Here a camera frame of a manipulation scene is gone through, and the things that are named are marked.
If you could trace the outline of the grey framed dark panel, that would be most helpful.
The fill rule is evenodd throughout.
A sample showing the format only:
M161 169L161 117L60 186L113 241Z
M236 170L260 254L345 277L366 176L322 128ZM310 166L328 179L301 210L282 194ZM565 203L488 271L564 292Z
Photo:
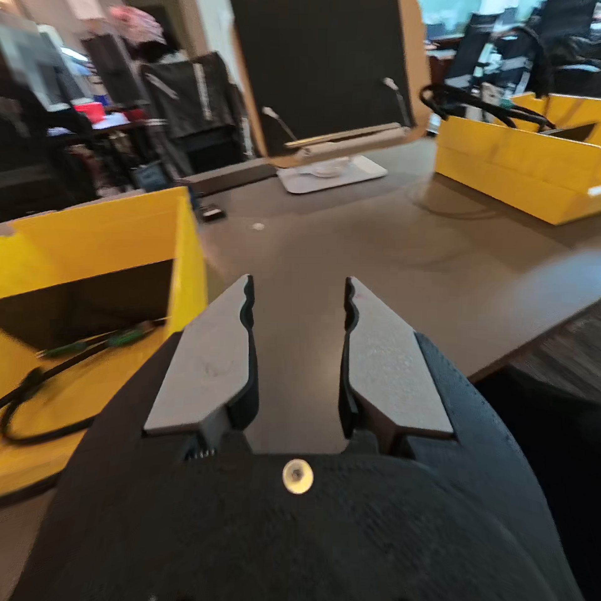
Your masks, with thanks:
M93 101L84 66L66 54L50 26L1 14L1 71L33 92L49 111Z

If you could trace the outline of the black mesh office chair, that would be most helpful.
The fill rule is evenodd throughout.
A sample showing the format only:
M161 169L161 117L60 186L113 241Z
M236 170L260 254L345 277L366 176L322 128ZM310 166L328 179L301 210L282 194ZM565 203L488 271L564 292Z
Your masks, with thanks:
M488 43L500 16L500 13L472 14L464 30L454 60L444 78L445 85L462 90L470 89L482 51Z
M547 1L540 38L558 94L600 98L600 1Z

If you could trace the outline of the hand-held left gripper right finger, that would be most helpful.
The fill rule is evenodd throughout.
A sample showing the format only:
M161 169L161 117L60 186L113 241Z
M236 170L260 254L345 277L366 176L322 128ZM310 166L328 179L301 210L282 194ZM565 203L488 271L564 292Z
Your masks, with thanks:
M414 328L353 276L345 281L344 310L338 400L344 437L367 430L377 440L452 438Z

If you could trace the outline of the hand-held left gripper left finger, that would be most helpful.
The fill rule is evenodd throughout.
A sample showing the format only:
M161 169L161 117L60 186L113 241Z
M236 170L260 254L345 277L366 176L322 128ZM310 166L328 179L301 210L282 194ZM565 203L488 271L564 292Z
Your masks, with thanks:
M243 275L182 331L146 435L244 431L259 411L254 280Z

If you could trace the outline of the thin black cable green plugs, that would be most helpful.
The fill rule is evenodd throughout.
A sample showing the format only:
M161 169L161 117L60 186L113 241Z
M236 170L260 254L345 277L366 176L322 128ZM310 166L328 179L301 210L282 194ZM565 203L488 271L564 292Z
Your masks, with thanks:
M49 370L35 367L27 373L16 388L1 398L1 409L4 410L1 416L2 439L16 447L33 447L61 440L88 429L93 425L97 415L92 415L54 430L27 436L13 433L11 422L18 409L26 402L32 400L49 380L104 351L121 349L136 344L145 339L158 327L162 327L165 322L166 318L144 321L126 329L100 334L86 340L78 340L64 346L43 350L41 352L41 358L43 359L67 357L67 360Z

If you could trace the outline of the yellow plastic bin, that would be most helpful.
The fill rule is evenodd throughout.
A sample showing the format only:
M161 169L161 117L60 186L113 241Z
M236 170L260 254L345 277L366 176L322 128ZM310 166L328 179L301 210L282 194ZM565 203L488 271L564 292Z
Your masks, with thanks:
M46 349L166 318L145 339L46 382L11 422L27 436L99 415L145 362L208 305L206 259L184 187L2 224L1 398ZM1 438L1 505L52 487L85 430L33 447Z
M593 124L585 141L450 116L438 129L434 170L551 225L600 214L600 99L534 93L511 98L560 129Z

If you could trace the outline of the wooden board with black panel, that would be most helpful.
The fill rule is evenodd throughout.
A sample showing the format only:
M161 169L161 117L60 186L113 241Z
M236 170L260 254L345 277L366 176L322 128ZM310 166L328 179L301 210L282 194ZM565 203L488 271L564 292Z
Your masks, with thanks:
M233 46L259 154L276 168L363 154L420 139L431 110L419 99L430 84L425 27L417 1L231 1ZM298 158L289 139L261 113L269 106L298 137L388 123L402 125L400 88L412 119L400 142L344 155Z

